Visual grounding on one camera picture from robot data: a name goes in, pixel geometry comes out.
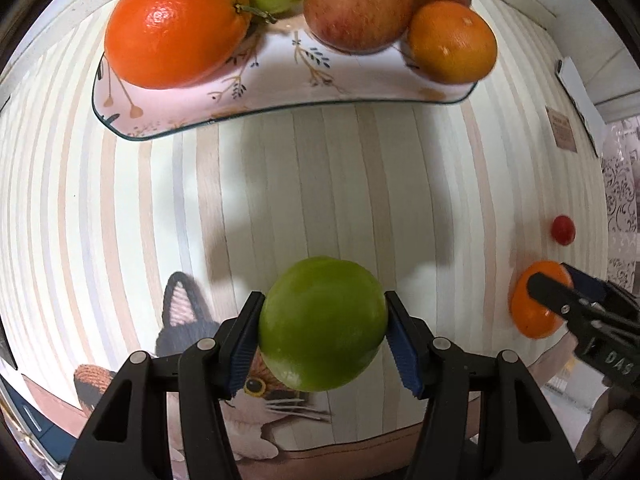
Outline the cherry tomato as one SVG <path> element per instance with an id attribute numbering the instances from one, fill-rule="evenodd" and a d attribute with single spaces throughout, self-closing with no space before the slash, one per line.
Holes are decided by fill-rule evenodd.
<path id="1" fill-rule="evenodd" d="M 570 246 L 576 237 L 575 223 L 566 214 L 559 214 L 552 220 L 550 234 L 555 243 Z"/>

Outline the green apple front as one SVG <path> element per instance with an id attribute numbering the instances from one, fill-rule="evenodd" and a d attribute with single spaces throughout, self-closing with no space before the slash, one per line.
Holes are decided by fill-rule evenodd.
<path id="1" fill-rule="evenodd" d="M 376 277 L 331 257 L 296 262 L 273 284 L 259 318 L 259 350 L 282 384 L 317 392 L 343 387 L 373 361 L 387 307 Z"/>

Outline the small brown-red apple front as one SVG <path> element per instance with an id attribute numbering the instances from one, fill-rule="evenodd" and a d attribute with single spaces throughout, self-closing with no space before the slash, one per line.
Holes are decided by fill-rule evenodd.
<path id="1" fill-rule="evenodd" d="M 498 58 L 497 38 L 484 18 L 453 1 L 436 1 L 417 10 L 407 44 L 414 64 L 439 84 L 480 81 Z"/>

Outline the large orange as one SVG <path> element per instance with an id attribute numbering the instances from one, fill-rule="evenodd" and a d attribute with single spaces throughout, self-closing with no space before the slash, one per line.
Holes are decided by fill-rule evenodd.
<path id="1" fill-rule="evenodd" d="M 104 51 L 120 79 L 153 90 L 196 84 L 230 58 L 250 26 L 250 0 L 119 0 Z"/>

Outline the cat-shaped mat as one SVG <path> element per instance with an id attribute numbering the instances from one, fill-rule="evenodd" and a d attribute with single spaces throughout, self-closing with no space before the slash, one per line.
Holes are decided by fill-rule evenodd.
<path id="1" fill-rule="evenodd" d="M 150 371 L 168 391 L 167 426 L 171 461 L 185 467 L 191 458 L 190 429 L 212 442 L 216 453 L 240 460 L 272 460 L 279 445 L 264 435 L 266 427 L 289 417 L 327 422 L 331 415 L 315 408 L 307 393 L 274 377 L 258 348 L 243 387 L 221 400 L 214 383 L 223 322 L 209 314 L 192 276 L 171 274 L 165 287 L 162 326 Z"/>

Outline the striped tablecloth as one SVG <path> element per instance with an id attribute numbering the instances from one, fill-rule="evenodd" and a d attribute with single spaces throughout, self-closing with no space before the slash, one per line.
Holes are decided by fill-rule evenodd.
<path id="1" fill-rule="evenodd" d="M 213 318 L 234 315 L 298 260 L 355 261 L 436 334 L 562 366 L 563 334 L 521 336 L 514 282 L 538 260 L 606 272 L 600 162 L 556 80 L 551 36 L 500 0 L 474 0 L 499 58 L 463 102 L 304 107 L 150 142 L 114 136 L 91 87 L 109 8 L 32 63 L 1 114 L 2 375 L 69 434 L 78 366 L 153 350 L 171 274 Z M 555 144 L 546 107 L 572 125 Z M 575 223 L 570 246 L 552 220 Z"/>

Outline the brown card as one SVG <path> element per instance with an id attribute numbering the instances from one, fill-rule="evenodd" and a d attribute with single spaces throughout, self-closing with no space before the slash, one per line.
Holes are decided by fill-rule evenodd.
<path id="1" fill-rule="evenodd" d="M 546 112 L 556 146 L 561 150 L 576 153 L 577 145 L 568 117 L 548 106 Z"/>

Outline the floral ceramic plate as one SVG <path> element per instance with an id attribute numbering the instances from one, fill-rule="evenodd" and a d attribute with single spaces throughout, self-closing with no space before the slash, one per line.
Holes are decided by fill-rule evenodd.
<path id="1" fill-rule="evenodd" d="M 474 84 L 438 84 L 402 41 L 373 54 L 334 51 L 304 18 L 257 27 L 213 76 L 186 88 L 150 90 L 124 81 L 105 58 L 92 88 L 96 118 L 116 136 L 146 140 L 212 122 L 292 107 L 356 102 L 454 104 Z"/>

